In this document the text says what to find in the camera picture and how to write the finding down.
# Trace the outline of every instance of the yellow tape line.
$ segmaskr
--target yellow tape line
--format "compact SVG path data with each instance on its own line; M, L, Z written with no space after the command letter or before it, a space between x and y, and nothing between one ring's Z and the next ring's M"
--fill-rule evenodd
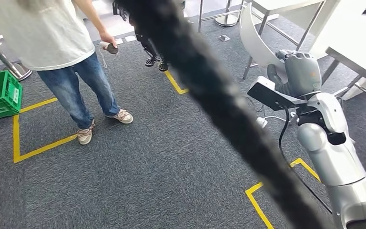
M319 179L318 174L302 159L298 158L295 161L290 163L291 167L294 167L295 165L301 164L305 169L308 170L319 182L321 180ZM252 193L254 193L256 190L261 188L263 186L263 183L259 182L257 185L252 186L250 189L246 190L245 193L247 197L249 198L250 202L252 203L253 207L255 208L256 212L259 214L260 218L262 219L263 223L267 226L268 229L274 229L270 221L267 219L266 215L263 213L262 209L260 208L259 204L257 204L255 198L253 197Z
M182 88L180 88L180 86L176 83L176 81L174 80L173 76L170 74L169 71L165 71L163 73L165 73L166 77L171 82L172 86L175 88L175 90L177 91L177 93L184 94L184 93L189 92L189 89L182 89Z
M18 160L18 161L16 161L15 163L20 162L20 161L22 161L22 160L25 160L25 159L27 159L27 158L29 158L29 157L31 157L31 156L35 156L35 155L37 155L37 154L40 154L40 153L42 153L42 152L44 152L44 151L47 151L47 150L52 149L52 148L54 148L54 147L57 147L57 146L59 146L59 145L65 144L65 143L67 143L67 142L70 142L70 141L72 141L73 139L75 139L76 137L77 137L77 134L74 134L74 135L72 135L72 136L66 137L66 138L64 138L64 139L61 139L61 140L59 140L59 141L53 142L53 143L51 143L51 144L49 144L49 145L43 146L43 147L41 147L41 148L39 148L39 149L36 149L36 150L33 150L33 151L29 152L29 153L26 153L26 154L24 154L24 155L21 155L21 156L19 157L19 160Z
M55 101L57 101L57 100L58 100L57 98L52 98L52 99L45 100L45 101L43 101L43 102L39 102L39 103L37 103L37 104L33 104L33 105L31 105L31 106L27 106L27 107L25 107L25 108L22 108L22 109L20 110L20 113L23 113L23 112L26 112L26 111L32 110L32 109L34 109L34 108L37 108L37 107L43 106L43 105L45 105L45 104L49 104L49 103L55 102Z
M13 117L13 162L20 161L19 115Z
M261 188L263 184L259 182L259 184L254 185L250 189L246 190L245 193L247 197L249 198L250 202L253 204L253 207L256 209L256 212L259 214L260 218L262 218L264 224L267 226L268 229L274 229L270 221L267 219L266 215L263 213L260 206L257 204L255 198L253 197L252 193L254 193L256 190Z

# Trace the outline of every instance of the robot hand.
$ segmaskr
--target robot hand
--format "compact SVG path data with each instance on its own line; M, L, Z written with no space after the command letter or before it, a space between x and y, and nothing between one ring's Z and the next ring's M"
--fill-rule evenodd
M275 83L275 89L291 97L299 98L308 94L315 94L321 90L321 74L318 62L308 53L290 50L279 50L277 58L285 64L288 82L283 83L277 75L276 67L267 67L269 80Z

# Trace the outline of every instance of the blue jeans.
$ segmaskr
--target blue jeans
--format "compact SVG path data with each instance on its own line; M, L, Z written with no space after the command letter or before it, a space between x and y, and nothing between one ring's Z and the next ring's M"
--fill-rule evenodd
M104 115L113 117L120 111L96 53L71 67L37 72L80 129L89 128L93 116L83 102L76 73L96 93Z

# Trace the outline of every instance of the humanoid robot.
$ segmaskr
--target humanoid robot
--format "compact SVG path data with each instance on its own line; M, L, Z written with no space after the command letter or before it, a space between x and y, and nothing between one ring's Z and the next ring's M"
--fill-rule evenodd
M366 171L350 138L342 107L335 95L321 92L318 62L310 54L281 50L283 83L273 64L268 79L259 76L248 95L273 110L297 108L298 140L325 185L337 229L366 229Z
M185 0L175 0L178 4L179 8L182 10L181 15L183 15L183 10L186 6ZM139 41L144 48L144 51L149 55L149 58L145 61L145 66L152 67L156 62L159 62L159 70L161 72L165 72L168 70L169 66L165 58L161 54L157 54L154 46L152 45L149 37L137 26L134 22L134 19L130 16L130 14L125 10L125 8L117 5L114 1L113 3L113 13L114 15L120 15L124 21L128 21L133 27L135 31L135 36L137 41Z

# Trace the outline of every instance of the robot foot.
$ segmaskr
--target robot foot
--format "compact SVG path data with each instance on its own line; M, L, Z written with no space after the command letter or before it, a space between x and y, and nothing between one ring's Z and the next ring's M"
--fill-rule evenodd
M159 57L150 57L145 61L145 66L152 67L155 65L156 62L161 61Z
M161 60L159 63L159 71L165 72L168 70L168 63L166 63L164 60Z

